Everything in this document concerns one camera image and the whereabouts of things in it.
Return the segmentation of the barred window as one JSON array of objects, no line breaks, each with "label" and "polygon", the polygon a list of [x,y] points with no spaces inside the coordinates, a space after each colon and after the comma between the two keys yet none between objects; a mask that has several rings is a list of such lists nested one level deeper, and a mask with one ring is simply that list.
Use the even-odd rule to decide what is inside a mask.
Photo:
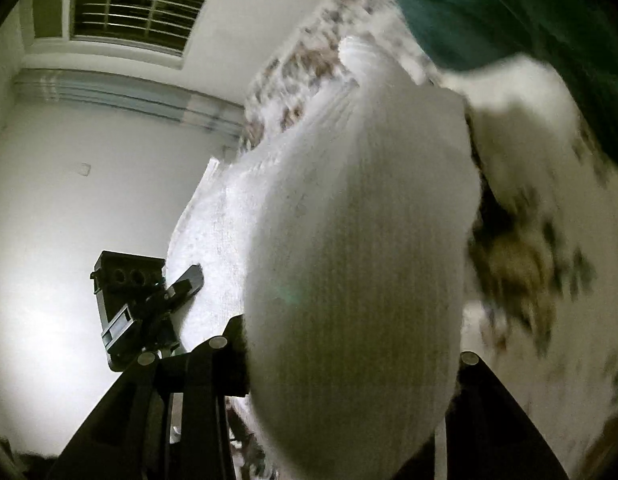
[{"label": "barred window", "polygon": [[207,0],[65,0],[64,32],[74,41],[100,42],[179,58]]}]

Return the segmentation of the floral bed sheet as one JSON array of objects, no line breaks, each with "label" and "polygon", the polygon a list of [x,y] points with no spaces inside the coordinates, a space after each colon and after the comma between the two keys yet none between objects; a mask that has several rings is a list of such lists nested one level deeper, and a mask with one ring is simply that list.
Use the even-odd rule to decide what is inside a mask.
[{"label": "floral bed sheet", "polygon": [[419,82],[467,101],[482,201],[468,243],[466,325],[574,479],[618,479],[618,166],[551,65],[516,54],[444,70],[398,0],[323,0],[254,76],[239,148],[299,122],[366,35]]}]

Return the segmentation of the left blue-grey curtain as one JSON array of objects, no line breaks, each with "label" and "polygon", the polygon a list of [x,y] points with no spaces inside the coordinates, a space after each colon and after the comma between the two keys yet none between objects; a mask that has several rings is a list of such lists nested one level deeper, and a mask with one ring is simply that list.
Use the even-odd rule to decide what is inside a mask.
[{"label": "left blue-grey curtain", "polygon": [[24,68],[13,79],[21,98],[94,104],[239,138],[244,110],[231,102],[160,82],[88,70]]}]

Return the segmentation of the white knitted sweater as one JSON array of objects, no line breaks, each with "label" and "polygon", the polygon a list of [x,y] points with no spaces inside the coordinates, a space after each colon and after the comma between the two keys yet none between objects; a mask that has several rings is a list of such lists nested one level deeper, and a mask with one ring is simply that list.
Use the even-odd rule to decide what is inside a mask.
[{"label": "white knitted sweater", "polygon": [[286,132],[211,159],[169,244],[199,263],[185,350],[243,319],[234,406],[286,479],[394,479],[458,393],[465,255],[481,185],[463,100],[373,41]]}]

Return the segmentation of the dark green plush blanket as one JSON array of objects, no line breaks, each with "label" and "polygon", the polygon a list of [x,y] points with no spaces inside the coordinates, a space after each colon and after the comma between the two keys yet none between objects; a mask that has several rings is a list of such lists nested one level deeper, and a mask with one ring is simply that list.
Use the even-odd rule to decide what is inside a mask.
[{"label": "dark green plush blanket", "polygon": [[563,78],[604,155],[618,166],[618,0],[398,0],[444,70],[525,54]]}]

